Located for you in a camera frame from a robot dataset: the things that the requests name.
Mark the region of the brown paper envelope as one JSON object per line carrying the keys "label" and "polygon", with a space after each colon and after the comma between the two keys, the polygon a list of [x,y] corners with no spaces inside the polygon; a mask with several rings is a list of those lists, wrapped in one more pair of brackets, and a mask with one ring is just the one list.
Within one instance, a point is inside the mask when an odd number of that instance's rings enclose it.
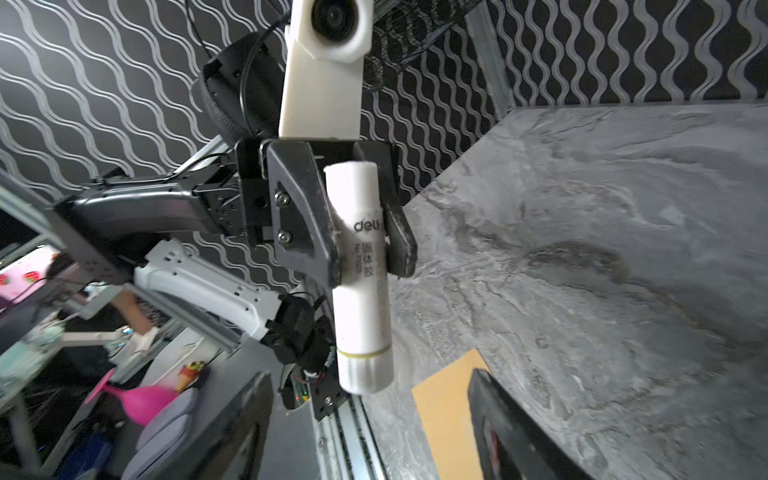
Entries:
{"label": "brown paper envelope", "polygon": [[481,479],[468,389],[474,370],[488,366],[468,351],[412,389],[432,458],[441,479]]}

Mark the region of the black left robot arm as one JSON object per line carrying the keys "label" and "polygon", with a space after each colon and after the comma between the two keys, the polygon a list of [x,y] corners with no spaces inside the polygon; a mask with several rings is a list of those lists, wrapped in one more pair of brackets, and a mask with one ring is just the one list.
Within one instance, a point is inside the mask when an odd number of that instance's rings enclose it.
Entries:
{"label": "black left robot arm", "polygon": [[[410,276],[417,259],[396,154],[381,141],[281,137],[282,80],[261,35],[235,41],[203,66],[198,83],[224,152],[159,177],[114,170],[46,216],[92,278],[180,298],[312,374],[335,356],[348,390],[376,390],[394,370],[388,278]],[[179,232],[273,244],[285,267],[330,292],[332,316],[186,255],[173,240]]]}

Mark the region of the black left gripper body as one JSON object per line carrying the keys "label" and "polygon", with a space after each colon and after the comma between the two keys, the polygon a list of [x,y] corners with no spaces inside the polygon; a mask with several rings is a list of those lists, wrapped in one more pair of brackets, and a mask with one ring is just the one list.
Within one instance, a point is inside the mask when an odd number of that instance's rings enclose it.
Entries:
{"label": "black left gripper body", "polygon": [[[271,217],[271,195],[267,179],[267,166],[263,160],[264,145],[271,139],[258,142],[253,139],[243,140],[235,147],[240,193],[243,203],[244,220],[247,226],[247,238],[252,243],[274,242],[274,230]],[[331,164],[343,161],[359,163],[354,159],[353,147],[358,141],[350,140],[305,140],[330,141],[339,152],[339,159]]]}

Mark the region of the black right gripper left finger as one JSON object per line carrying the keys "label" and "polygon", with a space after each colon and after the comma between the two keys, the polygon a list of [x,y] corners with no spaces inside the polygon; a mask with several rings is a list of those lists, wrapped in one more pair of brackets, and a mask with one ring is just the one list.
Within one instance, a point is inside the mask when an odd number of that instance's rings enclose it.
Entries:
{"label": "black right gripper left finger", "polygon": [[161,463],[155,477],[221,479],[252,433],[256,435],[253,465],[259,468],[273,405],[269,373],[238,379],[213,373],[201,389],[188,436]]}

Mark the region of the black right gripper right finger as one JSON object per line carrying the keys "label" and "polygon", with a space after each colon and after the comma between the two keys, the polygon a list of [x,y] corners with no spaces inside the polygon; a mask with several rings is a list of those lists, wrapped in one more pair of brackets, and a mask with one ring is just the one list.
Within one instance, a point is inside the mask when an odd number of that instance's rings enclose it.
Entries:
{"label": "black right gripper right finger", "polygon": [[588,479],[590,477],[481,369],[468,387],[471,422],[485,479]]}

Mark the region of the white glue stick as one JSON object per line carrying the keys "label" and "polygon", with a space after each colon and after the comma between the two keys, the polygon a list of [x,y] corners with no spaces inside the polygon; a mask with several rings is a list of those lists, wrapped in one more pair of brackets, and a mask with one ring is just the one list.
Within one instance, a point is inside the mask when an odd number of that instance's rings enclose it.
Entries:
{"label": "white glue stick", "polygon": [[378,168],[348,161],[324,173],[341,252],[341,281],[332,291],[339,384],[350,394],[371,395],[394,379]]}

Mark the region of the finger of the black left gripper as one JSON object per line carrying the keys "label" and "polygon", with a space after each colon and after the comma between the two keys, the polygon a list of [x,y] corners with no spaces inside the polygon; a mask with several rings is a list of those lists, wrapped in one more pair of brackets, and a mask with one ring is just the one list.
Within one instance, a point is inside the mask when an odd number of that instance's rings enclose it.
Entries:
{"label": "finger of the black left gripper", "polygon": [[386,262],[390,274],[412,277],[418,260],[416,238],[399,197],[398,155],[393,145],[379,141],[358,141],[354,159],[374,163],[378,168],[378,187],[386,231]]}
{"label": "finger of the black left gripper", "polygon": [[276,259],[326,289],[340,284],[341,262],[322,168],[338,159],[330,141],[272,140],[263,148]]}

